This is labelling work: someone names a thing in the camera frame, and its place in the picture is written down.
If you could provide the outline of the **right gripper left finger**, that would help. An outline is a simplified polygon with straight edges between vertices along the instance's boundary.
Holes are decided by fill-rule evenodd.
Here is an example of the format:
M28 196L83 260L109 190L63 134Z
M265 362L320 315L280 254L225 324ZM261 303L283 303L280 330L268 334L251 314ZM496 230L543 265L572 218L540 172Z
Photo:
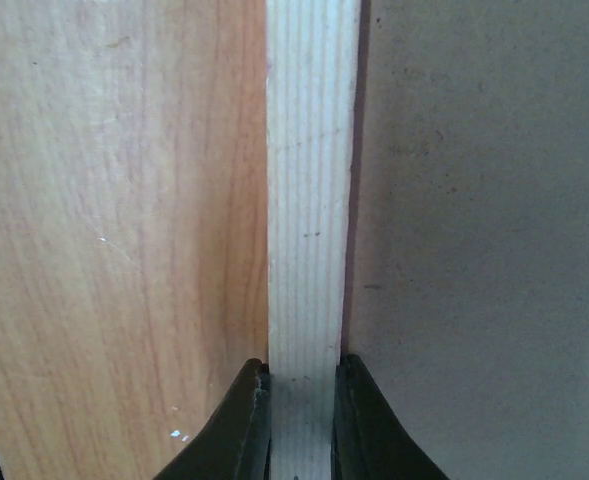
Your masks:
M267 479L270 386L268 365L247 360L201 432L155 478Z

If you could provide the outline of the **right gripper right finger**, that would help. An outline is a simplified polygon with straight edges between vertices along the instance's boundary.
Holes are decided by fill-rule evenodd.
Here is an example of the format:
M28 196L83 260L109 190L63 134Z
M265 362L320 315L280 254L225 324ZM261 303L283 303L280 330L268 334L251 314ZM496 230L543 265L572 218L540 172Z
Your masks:
M333 418L334 479L445 479L401 425L363 360L341 358Z

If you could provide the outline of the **pink wooden picture frame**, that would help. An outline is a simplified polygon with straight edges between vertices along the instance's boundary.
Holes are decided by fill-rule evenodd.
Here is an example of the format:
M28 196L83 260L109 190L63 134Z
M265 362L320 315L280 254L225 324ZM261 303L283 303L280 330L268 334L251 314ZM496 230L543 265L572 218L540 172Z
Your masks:
M332 475L361 5L270 1L267 39L270 475Z

